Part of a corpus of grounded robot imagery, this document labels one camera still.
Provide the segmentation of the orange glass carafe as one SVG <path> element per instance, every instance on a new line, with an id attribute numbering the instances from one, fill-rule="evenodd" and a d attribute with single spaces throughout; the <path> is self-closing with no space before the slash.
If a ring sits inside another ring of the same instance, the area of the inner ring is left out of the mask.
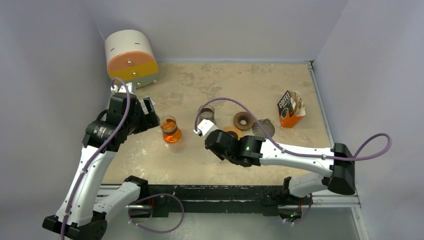
<path id="1" fill-rule="evenodd" d="M 162 117 L 159 126 L 162 131 L 162 138 L 166 143 L 175 144 L 182 138 L 182 132 L 173 116 Z"/>

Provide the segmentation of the clear plastic filter packet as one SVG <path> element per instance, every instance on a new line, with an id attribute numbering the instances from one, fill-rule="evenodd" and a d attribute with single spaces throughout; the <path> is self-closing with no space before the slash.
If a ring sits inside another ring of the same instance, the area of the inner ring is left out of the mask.
<path id="1" fill-rule="evenodd" d="M 145 114 L 155 109 L 154 106 L 156 103 L 149 96 L 144 96 L 139 101 Z"/>

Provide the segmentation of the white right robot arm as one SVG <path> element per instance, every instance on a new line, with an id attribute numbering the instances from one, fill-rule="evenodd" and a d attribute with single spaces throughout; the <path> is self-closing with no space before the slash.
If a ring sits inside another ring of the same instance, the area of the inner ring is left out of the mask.
<path id="1" fill-rule="evenodd" d="M 344 158 L 336 160 L 331 148 L 301 147 L 305 153 L 293 155 L 289 153 L 290 145 L 275 146 L 269 139 L 257 136 L 238 139 L 219 129 L 208 133 L 204 144 L 219 159 L 235 165 L 282 166 L 308 171 L 286 179 L 280 196 L 288 204 L 322 190 L 346 196 L 356 191 L 355 164 Z"/>

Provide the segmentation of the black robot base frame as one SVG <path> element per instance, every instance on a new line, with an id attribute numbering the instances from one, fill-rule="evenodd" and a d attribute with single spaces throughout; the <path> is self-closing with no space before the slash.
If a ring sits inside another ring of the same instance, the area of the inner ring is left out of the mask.
<path id="1" fill-rule="evenodd" d="M 283 185 L 172 185 L 150 184 L 129 176 L 126 180 L 141 185 L 131 207 L 146 207 L 154 218 L 170 213 L 261 214 L 297 220 L 303 207 L 311 207 L 312 195 L 297 198 L 284 192 Z"/>

